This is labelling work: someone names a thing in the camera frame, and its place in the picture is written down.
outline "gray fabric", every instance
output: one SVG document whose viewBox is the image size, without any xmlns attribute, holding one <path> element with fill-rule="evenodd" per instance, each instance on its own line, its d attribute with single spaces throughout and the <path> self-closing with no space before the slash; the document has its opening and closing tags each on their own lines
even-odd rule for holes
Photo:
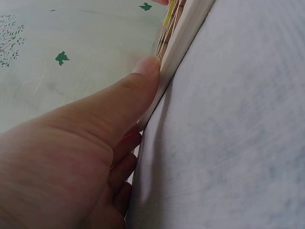
<svg viewBox="0 0 305 229">
<path fill-rule="evenodd" d="M 305 229 L 305 0 L 216 0 L 145 131 L 127 223 Z"/>
</svg>

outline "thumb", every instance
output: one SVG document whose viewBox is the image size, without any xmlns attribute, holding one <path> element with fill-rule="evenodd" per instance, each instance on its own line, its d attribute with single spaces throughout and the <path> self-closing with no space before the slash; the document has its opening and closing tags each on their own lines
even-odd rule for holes
<svg viewBox="0 0 305 229">
<path fill-rule="evenodd" d="M 46 114 L 52 125 L 76 134 L 89 134 L 115 147 L 152 103 L 159 86 L 160 65 L 149 56 L 134 73 L 91 96 Z"/>
</svg>

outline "tree illustration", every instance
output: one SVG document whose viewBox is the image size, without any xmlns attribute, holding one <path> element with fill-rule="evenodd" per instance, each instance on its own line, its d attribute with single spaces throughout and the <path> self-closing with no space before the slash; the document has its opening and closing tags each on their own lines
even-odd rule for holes
<svg viewBox="0 0 305 229">
<path fill-rule="evenodd" d="M 15 15 L 0 15 L 0 66 L 10 66 L 19 56 L 18 46 L 24 44 L 23 25 L 17 25 Z"/>
</svg>

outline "white book cover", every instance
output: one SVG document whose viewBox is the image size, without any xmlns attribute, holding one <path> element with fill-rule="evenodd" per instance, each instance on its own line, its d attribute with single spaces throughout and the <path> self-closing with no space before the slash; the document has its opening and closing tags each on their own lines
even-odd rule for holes
<svg viewBox="0 0 305 229">
<path fill-rule="evenodd" d="M 214 2 L 215 0 L 171 0 L 169 2 L 155 51 L 161 63 L 160 85 L 152 105 L 139 121 L 140 130 L 146 127 Z"/>
</svg>

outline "bird illustration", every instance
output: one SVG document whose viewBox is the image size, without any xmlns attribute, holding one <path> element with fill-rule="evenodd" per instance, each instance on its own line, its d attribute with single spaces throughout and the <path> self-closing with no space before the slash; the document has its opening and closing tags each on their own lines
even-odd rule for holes
<svg viewBox="0 0 305 229">
<path fill-rule="evenodd" d="M 139 6 L 139 7 L 141 7 L 145 11 L 148 11 L 151 9 L 152 6 L 147 4 L 147 2 L 145 2 L 143 6 Z"/>
<path fill-rule="evenodd" d="M 69 58 L 67 55 L 65 55 L 65 52 L 62 51 L 62 53 L 59 53 L 58 56 L 55 58 L 56 61 L 59 62 L 59 65 L 62 66 L 63 61 L 69 61 Z"/>
</svg>

